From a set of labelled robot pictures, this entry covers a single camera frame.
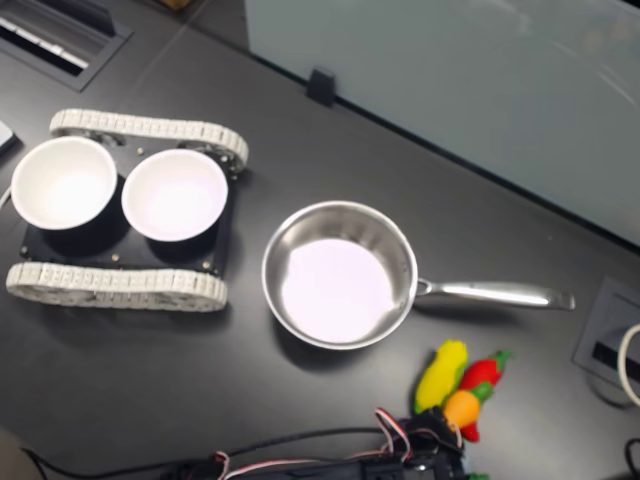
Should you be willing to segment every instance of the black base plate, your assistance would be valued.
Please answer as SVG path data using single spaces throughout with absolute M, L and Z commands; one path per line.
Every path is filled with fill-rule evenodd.
M 113 147 L 110 151 L 118 172 L 128 174 L 143 158 L 132 147 Z M 29 225 L 21 255 L 29 260 L 82 267 L 113 269 L 176 268 L 211 273 L 221 277 L 227 257 L 235 181 L 225 164 L 229 196 L 222 215 L 208 230 L 182 242 L 150 240 L 131 228 L 122 211 L 124 177 L 107 207 L 91 222 L 70 230 L 42 230 Z

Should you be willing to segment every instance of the black table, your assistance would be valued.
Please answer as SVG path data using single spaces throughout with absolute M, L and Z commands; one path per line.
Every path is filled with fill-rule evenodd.
M 622 446 L 640 410 L 599 400 L 571 361 L 605 275 L 640 287 L 640 259 L 477 174 L 301 87 L 143 2 L 110 2 L 134 36 L 83 93 L 0 54 L 2 119 L 25 147 L 48 138 L 62 108 L 207 120 L 248 141 L 223 313 L 49 307 L 0 289 L 0 424 L 68 468 L 99 471 L 205 455 L 299 430 L 373 425 L 372 410 L 408 412 L 409 388 L 447 338 L 471 358 L 517 359 L 487 403 L 475 466 L 495 479 L 604 479 L 625 470 Z M 571 290 L 572 313 L 413 311 L 396 333 L 339 354 L 277 326 L 260 284 L 266 243 L 294 211 L 354 200 L 403 229 L 433 280 L 514 280 Z M 0 214 L 0 272 L 19 261 L 26 225 Z M 291 445 L 279 454 L 345 454 L 370 437 Z

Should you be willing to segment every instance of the cable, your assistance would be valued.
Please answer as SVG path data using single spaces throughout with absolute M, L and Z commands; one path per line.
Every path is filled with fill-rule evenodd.
M 380 418 L 378 415 L 376 415 L 376 421 L 378 422 L 378 425 L 380 425 L 380 430 L 382 430 L 382 433 L 384 433 L 385 438 L 387 439 L 387 450 L 389 450 L 389 453 L 391 455 L 393 455 L 393 436 L 391 435 L 391 432 L 389 431 L 389 428 L 387 427 L 387 425 L 382 421 L 382 418 Z
M 624 446 L 624 459 L 627 461 L 627 465 L 629 466 L 629 471 L 631 475 L 633 475 L 634 480 L 640 480 L 640 471 L 636 468 L 635 463 L 633 463 L 633 457 L 631 456 L 631 447 L 635 443 L 640 443 L 640 438 L 632 438 L 629 440 Z
M 42 465 L 40 465 L 40 462 L 38 461 L 37 458 L 34 458 L 30 455 L 30 453 L 27 453 L 27 457 L 29 457 L 29 460 L 31 460 L 31 462 L 33 463 L 33 465 L 36 467 L 36 469 L 38 470 L 38 473 L 40 474 L 40 477 L 42 477 L 42 480 L 49 480 L 49 477 L 47 476 L 47 473 L 44 471 L 44 469 L 42 468 Z
M 384 455 L 384 454 L 385 454 L 385 451 L 383 449 L 369 450 L 367 452 L 356 453 L 355 455 L 351 455 L 349 458 L 374 457 L 377 455 Z
M 252 472 L 260 468 L 274 467 L 277 465 L 292 465 L 296 463 L 315 463 L 315 462 L 318 462 L 318 460 L 313 458 L 290 458 L 290 459 L 282 458 L 282 459 L 276 459 L 276 460 L 265 460 L 264 462 L 252 463 L 250 465 L 245 465 L 244 467 L 240 467 L 236 470 L 233 470 L 226 477 L 224 477 L 224 480 L 228 480 L 230 478 L 236 477 L 238 475 L 243 475 L 245 473 Z
M 627 376 L 627 351 L 629 350 L 631 339 L 638 333 L 640 333 L 640 323 L 627 330 L 627 333 L 622 337 L 620 349 L 618 350 L 618 376 L 620 377 L 620 383 L 626 394 L 633 403 L 640 407 L 640 397 L 638 397 L 636 392 L 631 388 L 629 377 Z
M 161 468 L 175 468 L 175 467 L 184 467 L 185 465 L 202 463 L 202 459 L 190 459 L 190 460 L 175 460 L 172 462 L 162 462 L 162 463 L 152 463 L 149 465 L 140 465 L 138 467 L 131 468 L 123 468 L 120 470 L 112 470 L 110 472 L 102 472 L 102 473 L 93 473 L 93 474 L 83 474 L 83 473 L 75 473 L 65 470 L 63 468 L 57 467 L 52 463 L 48 462 L 37 453 L 32 450 L 23 448 L 21 449 L 32 461 L 37 462 L 40 466 L 47 467 L 52 472 L 58 473 L 60 475 L 65 475 L 71 478 L 78 478 L 81 480 L 100 480 L 102 478 L 111 478 L 111 477 L 119 477 L 122 475 L 132 475 L 134 473 L 147 472 L 149 470 L 159 470 Z
M 220 475 L 218 476 L 218 480 L 224 480 L 227 476 L 227 474 L 229 473 L 229 467 L 231 464 L 231 460 L 229 459 L 229 455 L 227 455 L 224 452 L 216 452 L 213 455 L 213 458 L 215 459 L 222 459 L 223 462 L 223 466 L 222 466 L 222 472 L 220 473 Z
M 428 433 L 438 443 L 438 445 L 448 448 L 449 450 L 451 450 L 454 453 L 457 453 L 460 456 L 462 456 L 464 453 L 460 448 L 458 448 L 454 444 L 442 440 L 440 436 L 430 428 L 417 428 L 415 430 L 411 430 L 409 432 L 409 435 L 414 435 L 416 433 Z
M 238 448 L 229 452 L 230 457 L 238 455 L 244 455 L 245 453 L 253 452 L 262 448 L 273 447 L 276 445 L 282 445 L 284 443 L 297 442 L 299 440 L 306 440 L 309 438 L 326 437 L 332 435 L 345 435 L 351 433 L 376 433 L 379 434 L 380 430 L 375 427 L 346 427 L 346 428 L 332 428 L 328 430 L 315 430 L 310 432 L 295 433 L 293 435 L 286 435 L 284 437 L 273 438 L 270 440 L 264 440 L 262 442 L 254 443 L 248 447 Z
M 379 422 L 380 422 L 380 419 L 384 419 L 396 431 L 398 436 L 402 438 L 402 441 L 404 442 L 404 445 L 405 445 L 405 453 L 402 455 L 400 460 L 403 463 L 409 460 L 411 458 L 411 455 L 413 455 L 413 450 L 411 448 L 411 442 L 409 441 L 409 437 L 407 436 L 407 433 L 400 426 L 400 424 L 396 422 L 396 420 L 391 415 L 389 415 L 389 413 L 386 410 L 378 407 L 374 410 L 374 413 Z M 385 435 L 389 434 L 386 427 L 384 426 L 383 426 L 383 431 L 385 432 Z M 393 439 L 391 439 L 390 446 L 389 446 L 389 451 L 393 454 L 392 448 L 393 448 Z
M 350 434 L 350 433 L 380 434 L 380 430 L 375 427 L 347 427 L 347 428 L 333 428 L 328 430 L 315 430 L 315 431 L 309 431 L 309 432 L 302 432 L 302 433 L 296 433 L 293 435 L 287 435 L 284 437 L 278 437 L 278 438 L 273 438 L 270 440 L 254 443 L 253 445 L 249 445 L 248 447 L 243 447 L 243 448 L 233 450 L 225 455 L 227 455 L 228 457 L 234 457 L 237 455 L 243 455 L 245 453 L 253 452 L 255 450 L 259 450 L 262 448 L 267 448 L 275 445 L 282 445 L 284 443 L 290 443 L 290 442 L 305 440 L 309 438 L 318 438 L 318 437 L 324 437 L 324 436 L 330 436 L 330 435 L 343 435 L 343 434 Z M 50 463 L 46 459 L 42 458 L 34 451 L 29 450 L 27 448 L 23 448 L 22 451 L 31 459 L 31 461 L 33 461 L 37 465 L 40 465 L 41 467 L 44 466 L 49 470 L 51 470 L 52 472 L 58 473 L 60 475 L 65 475 L 67 477 L 76 478 L 79 480 L 101 480 L 104 478 L 119 477 L 122 475 L 131 475 L 134 473 L 147 472 L 151 470 L 160 470 L 162 468 L 180 468 L 180 467 L 185 467 L 189 465 L 201 464 L 206 461 L 201 458 L 174 460 L 170 462 L 153 463 L 149 465 L 140 465 L 137 467 L 112 470 L 109 472 L 83 474 L 83 473 L 71 472 L 63 468 L 60 468 Z M 44 472 L 41 473 L 41 477 L 43 480 L 48 480 Z

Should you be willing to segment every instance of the white panel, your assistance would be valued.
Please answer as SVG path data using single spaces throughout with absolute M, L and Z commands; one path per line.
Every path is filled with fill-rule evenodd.
M 640 15 L 618 0 L 246 0 L 251 50 L 640 244 Z

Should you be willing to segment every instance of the stainless steel saucepan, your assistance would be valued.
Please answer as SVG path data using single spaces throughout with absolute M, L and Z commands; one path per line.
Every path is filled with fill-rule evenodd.
M 334 350 L 382 340 L 402 323 L 418 297 L 575 307 L 571 294 L 534 285 L 418 278 L 415 256 L 400 229 L 373 208 L 342 201 L 311 205 L 280 226 L 264 254 L 262 285 L 287 330 Z

